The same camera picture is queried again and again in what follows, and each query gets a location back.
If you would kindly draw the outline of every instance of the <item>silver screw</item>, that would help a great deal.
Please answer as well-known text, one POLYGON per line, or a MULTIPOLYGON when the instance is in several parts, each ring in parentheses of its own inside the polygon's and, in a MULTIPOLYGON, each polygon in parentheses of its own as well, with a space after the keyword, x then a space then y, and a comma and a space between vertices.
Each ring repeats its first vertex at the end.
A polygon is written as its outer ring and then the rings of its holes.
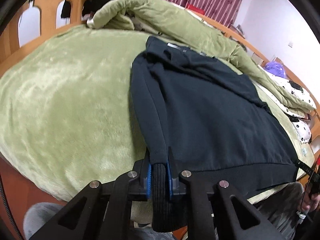
POLYGON ((90 184, 89 184, 89 186, 90 186, 91 188, 97 188, 97 187, 99 187, 99 185, 100 185, 100 182, 97 181, 97 180, 93 180, 93 181, 91 181, 90 184))
POLYGON ((181 172, 181 175, 183 176, 183 177, 190 177, 191 176, 191 171, 183 171, 183 172, 181 172))
POLYGON ((129 178, 135 178, 137 177, 138 173, 136 171, 129 171, 128 172, 128 177, 129 178))
POLYGON ((226 180, 220 180, 219 181, 219 185, 220 187, 229 187, 229 182, 227 182, 226 180))

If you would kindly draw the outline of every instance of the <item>green blanket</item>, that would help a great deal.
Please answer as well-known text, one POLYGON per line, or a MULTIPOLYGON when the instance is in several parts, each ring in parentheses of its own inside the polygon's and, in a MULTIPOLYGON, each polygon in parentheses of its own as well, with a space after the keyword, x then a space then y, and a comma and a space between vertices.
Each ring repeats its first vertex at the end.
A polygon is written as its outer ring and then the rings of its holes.
MULTIPOLYGON (((80 25, 49 39, 0 79, 0 151, 56 198, 68 201, 94 179, 114 180, 144 156, 146 145, 129 86, 131 63, 145 49, 150 34, 134 31, 125 12, 156 33, 172 37, 172 43, 216 56, 238 74, 248 74, 284 105, 309 109, 269 79, 241 46, 187 11, 163 0, 113 0, 95 14, 90 28, 80 25)), ((257 91, 288 133, 299 158, 311 165, 312 152, 306 146, 307 154, 302 154, 289 119, 263 91, 257 91)), ((150 222, 150 208, 134 207, 134 220, 150 222)))

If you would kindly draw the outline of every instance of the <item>purple plush toy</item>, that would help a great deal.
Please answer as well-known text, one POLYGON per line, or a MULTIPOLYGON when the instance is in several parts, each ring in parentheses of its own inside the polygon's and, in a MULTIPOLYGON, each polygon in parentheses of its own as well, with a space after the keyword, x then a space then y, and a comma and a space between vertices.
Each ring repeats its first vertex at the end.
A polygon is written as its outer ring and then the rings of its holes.
POLYGON ((286 78, 284 68, 279 62, 270 61, 266 64, 264 69, 275 76, 286 78))

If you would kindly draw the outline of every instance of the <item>wooden floor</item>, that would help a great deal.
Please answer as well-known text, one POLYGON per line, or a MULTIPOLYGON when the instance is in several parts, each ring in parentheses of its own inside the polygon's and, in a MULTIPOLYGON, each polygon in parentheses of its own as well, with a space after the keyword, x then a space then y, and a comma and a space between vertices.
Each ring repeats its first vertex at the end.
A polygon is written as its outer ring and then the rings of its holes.
MULTIPOLYGON (((26 179, 18 171, 0 158, 0 173, 4 184, 5 194, 8 199, 14 220, 20 232, 23 234, 23 218, 27 210, 39 202, 51 202, 64 205, 65 202, 58 201, 53 196, 43 192, 33 182, 26 179)), ((3 219, 12 234, 18 239, 9 221, 2 200, 0 200, 0 217, 3 219)))

